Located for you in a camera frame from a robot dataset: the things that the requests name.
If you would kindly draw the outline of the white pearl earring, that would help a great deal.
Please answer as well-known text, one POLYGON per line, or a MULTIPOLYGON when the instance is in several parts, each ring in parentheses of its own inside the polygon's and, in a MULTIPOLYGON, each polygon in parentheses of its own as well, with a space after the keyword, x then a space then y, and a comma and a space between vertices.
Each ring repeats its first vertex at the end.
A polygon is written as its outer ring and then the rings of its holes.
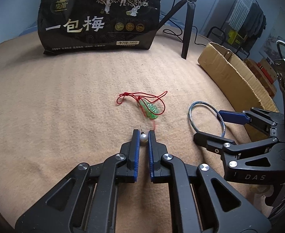
POLYGON ((148 143, 148 134, 140 126, 140 145, 145 146, 148 143))

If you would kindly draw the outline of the open cardboard box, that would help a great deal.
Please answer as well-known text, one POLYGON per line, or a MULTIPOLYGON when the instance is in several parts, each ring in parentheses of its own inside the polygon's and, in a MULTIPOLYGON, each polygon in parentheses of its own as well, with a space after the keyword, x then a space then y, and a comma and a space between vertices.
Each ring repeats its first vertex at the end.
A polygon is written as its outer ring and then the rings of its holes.
POLYGON ((255 107, 278 112, 260 81, 232 51, 210 42, 199 56, 198 63, 217 84, 235 111, 255 107))

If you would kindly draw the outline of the orange box on floor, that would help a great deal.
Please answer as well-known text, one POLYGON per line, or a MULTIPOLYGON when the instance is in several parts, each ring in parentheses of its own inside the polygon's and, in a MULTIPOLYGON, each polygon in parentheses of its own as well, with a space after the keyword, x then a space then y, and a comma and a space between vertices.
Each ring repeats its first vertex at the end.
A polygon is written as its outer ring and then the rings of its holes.
POLYGON ((245 58, 244 63, 255 75, 255 77, 260 81, 262 86, 266 89, 271 98, 275 97, 277 89, 273 84, 273 80, 269 79, 270 75, 267 72, 264 72, 264 68, 260 68, 258 63, 252 59, 245 58))

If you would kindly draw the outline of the tan blanket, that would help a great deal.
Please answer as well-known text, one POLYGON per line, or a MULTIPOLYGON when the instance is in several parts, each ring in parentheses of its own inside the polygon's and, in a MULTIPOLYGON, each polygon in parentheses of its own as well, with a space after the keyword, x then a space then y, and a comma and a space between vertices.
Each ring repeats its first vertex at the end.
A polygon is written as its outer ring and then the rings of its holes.
POLYGON ((0 44, 0 212, 17 219, 78 163, 103 162, 134 129, 154 130, 169 153, 207 163, 223 175, 219 155, 197 147, 189 106, 232 106, 198 65, 201 46, 158 33, 149 50, 46 56, 37 33, 0 44))

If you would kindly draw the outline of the black metal rack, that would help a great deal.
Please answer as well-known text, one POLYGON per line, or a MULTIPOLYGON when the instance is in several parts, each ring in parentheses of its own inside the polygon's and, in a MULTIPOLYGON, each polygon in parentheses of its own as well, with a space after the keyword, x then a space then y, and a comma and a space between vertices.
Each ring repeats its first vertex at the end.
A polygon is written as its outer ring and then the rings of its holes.
POLYGON ((250 52, 243 48, 247 37, 242 37, 235 30, 225 32, 221 28, 213 26, 209 29, 206 37, 209 40, 230 49, 240 58, 248 58, 250 56, 250 52))

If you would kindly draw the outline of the hanging clothes and towel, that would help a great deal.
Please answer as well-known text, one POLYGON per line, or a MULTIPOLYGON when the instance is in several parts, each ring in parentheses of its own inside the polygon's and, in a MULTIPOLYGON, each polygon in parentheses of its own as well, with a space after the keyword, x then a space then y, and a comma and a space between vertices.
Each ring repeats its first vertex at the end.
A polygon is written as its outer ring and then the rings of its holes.
POLYGON ((257 0, 235 0, 226 23, 245 39, 260 37, 266 27, 266 16, 257 0))

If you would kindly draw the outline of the black tripod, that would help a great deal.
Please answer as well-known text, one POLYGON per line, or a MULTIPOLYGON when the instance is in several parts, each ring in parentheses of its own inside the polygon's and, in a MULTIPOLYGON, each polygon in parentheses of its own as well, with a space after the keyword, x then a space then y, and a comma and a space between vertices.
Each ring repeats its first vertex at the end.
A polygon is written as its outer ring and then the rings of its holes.
POLYGON ((169 21, 175 14, 178 12, 184 5, 187 5, 187 13, 185 16, 185 27, 183 31, 183 39, 182 39, 182 52, 181 57, 183 59, 187 59, 188 49, 191 40, 191 33, 193 28, 193 19, 194 19, 194 11, 196 7, 197 0, 180 0, 176 5, 169 10, 168 14, 159 22, 158 30, 163 27, 167 21, 169 21))

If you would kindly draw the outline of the black snack bag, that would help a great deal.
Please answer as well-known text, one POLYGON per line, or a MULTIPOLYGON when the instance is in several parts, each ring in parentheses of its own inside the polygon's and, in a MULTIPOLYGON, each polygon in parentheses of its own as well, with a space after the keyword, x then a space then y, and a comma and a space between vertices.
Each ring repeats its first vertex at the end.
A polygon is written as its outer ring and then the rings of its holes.
POLYGON ((38 35, 46 55, 81 50, 148 50, 161 0, 41 0, 38 35))

